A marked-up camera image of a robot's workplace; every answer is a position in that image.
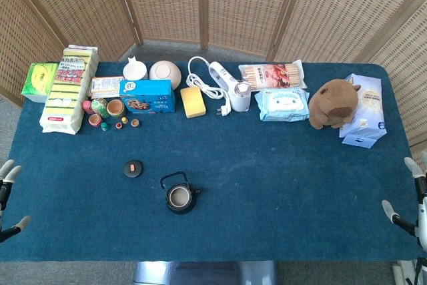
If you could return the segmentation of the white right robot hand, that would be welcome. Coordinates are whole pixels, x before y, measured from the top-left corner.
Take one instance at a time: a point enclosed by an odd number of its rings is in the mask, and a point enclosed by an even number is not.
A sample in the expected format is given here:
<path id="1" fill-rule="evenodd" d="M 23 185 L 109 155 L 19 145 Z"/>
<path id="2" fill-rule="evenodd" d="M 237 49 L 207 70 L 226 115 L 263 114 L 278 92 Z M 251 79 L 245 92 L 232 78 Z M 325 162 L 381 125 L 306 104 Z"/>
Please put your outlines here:
<path id="1" fill-rule="evenodd" d="M 418 222 L 412 224 L 401 218 L 388 200 L 382 200 L 382 207 L 391 223 L 416 237 L 420 247 L 426 251 L 426 172 L 410 157 L 405 157 L 404 163 L 414 178 L 418 202 Z"/>

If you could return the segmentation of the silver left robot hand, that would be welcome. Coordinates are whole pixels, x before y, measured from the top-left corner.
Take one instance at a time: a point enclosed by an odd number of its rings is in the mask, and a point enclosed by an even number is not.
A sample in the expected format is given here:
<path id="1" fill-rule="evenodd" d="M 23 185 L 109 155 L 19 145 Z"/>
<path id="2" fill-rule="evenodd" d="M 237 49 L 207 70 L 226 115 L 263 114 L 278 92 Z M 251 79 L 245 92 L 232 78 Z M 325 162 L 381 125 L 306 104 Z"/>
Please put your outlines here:
<path id="1" fill-rule="evenodd" d="M 16 166 L 14 160 L 7 160 L 1 166 L 1 224 L 3 224 L 3 215 L 7 207 L 9 196 L 11 195 L 13 184 L 16 182 L 20 171 L 21 166 Z M 28 225 L 30 225 L 31 221 L 31 216 L 24 216 L 14 226 L 5 230 L 1 228 L 0 242 L 3 243 L 4 241 L 20 234 L 28 227 Z"/>

